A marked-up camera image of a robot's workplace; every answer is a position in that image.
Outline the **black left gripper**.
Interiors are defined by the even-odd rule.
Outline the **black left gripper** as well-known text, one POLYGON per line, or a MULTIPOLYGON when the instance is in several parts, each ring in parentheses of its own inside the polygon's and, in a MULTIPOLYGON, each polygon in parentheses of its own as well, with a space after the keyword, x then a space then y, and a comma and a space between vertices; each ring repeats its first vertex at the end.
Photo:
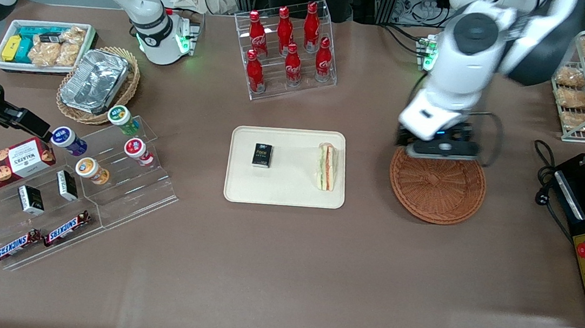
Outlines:
POLYGON ((447 129, 438 130, 431 140, 422 140, 399 124, 395 145, 411 145, 418 149, 472 154, 474 145, 472 135, 473 128, 470 123, 463 122, 447 129))

